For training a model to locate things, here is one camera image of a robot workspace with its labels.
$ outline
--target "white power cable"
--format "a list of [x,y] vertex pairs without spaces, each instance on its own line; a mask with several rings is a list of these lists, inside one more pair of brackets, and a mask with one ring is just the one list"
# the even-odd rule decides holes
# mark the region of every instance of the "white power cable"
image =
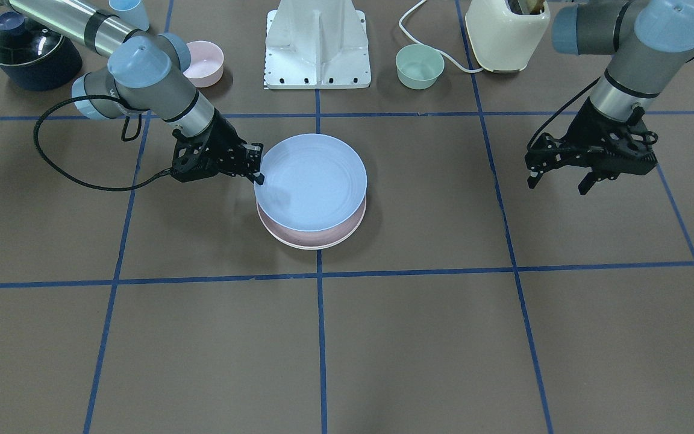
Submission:
[[[416,11],[416,9],[419,8],[419,6],[423,5],[425,2],[427,2],[427,0],[421,0],[421,2],[414,5],[413,8],[408,9],[408,11],[405,12],[405,14],[403,14],[403,16],[400,17],[400,19],[398,20],[398,27],[400,27],[400,30],[403,32],[403,34],[406,35],[412,41],[414,41],[414,43],[421,44],[421,45],[426,45],[426,44],[422,44],[422,42],[418,41],[415,37],[411,36],[411,33],[409,33],[408,30],[406,30],[405,27],[403,27],[403,20],[406,19],[412,12]],[[432,48],[435,49],[437,52],[441,53],[441,55],[443,57],[448,58],[448,60],[451,61],[451,63],[453,63],[454,65],[456,65],[457,68],[460,68],[462,72],[467,72],[468,74],[475,74],[476,72],[481,72],[484,70],[484,68],[468,69],[468,68],[460,65],[459,61],[454,60],[454,57],[451,57],[446,52],[443,52],[439,49],[436,49],[435,47],[432,47]]]

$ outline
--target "mint green cup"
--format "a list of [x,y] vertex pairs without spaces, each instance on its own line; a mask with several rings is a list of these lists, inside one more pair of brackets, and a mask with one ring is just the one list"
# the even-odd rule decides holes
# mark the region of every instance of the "mint green cup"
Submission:
[[427,89],[443,72],[443,56],[423,44],[405,46],[396,55],[396,68],[403,85],[415,90]]

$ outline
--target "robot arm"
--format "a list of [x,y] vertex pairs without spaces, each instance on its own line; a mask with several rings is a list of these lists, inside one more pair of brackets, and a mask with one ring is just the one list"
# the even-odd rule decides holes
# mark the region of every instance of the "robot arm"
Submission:
[[176,147],[170,174],[195,181],[219,173],[262,184],[261,143],[248,143],[186,78],[189,49],[176,35],[152,36],[81,0],[0,0],[55,32],[108,57],[107,68],[80,77],[72,96],[122,99],[79,101],[91,119],[113,119],[152,110],[173,127]]
[[657,165],[657,134],[642,116],[682,65],[694,58],[694,0],[612,0],[562,9],[554,46],[612,60],[570,124],[555,139],[542,134],[524,157],[528,184],[565,165],[591,168],[578,185],[586,194],[621,173],[646,175]]

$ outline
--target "bowl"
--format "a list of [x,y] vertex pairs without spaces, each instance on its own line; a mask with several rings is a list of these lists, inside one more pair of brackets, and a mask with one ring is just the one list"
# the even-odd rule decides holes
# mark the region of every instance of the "bowl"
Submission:
[[212,86],[224,74],[224,52],[213,42],[192,41],[187,44],[192,57],[184,76],[196,87]]
[[366,167],[347,143],[324,134],[282,140],[261,159],[258,214],[272,236],[325,249],[356,230],[366,211]]
[[443,66],[441,53],[424,44],[405,46],[396,55],[398,80],[414,90],[432,86],[443,72]]

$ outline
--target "plate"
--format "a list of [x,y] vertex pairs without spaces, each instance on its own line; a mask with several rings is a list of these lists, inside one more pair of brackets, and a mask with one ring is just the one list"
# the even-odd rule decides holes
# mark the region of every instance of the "plate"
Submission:
[[254,185],[258,206],[294,231],[324,231],[355,214],[366,197],[366,167],[347,143],[324,134],[300,134],[261,159],[264,184]]
[[256,210],[264,228],[267,228],[267,231],[282,244],[302,250],[319,250],[333,247],[355,233],[366,214],[366,198],[363,198],[360,206],[358,206],[358,209],[355,210],[349,219],[325,231],[289,230],[289,228],[278,225],[278,223],[270,219],[258,203],[256,204]]

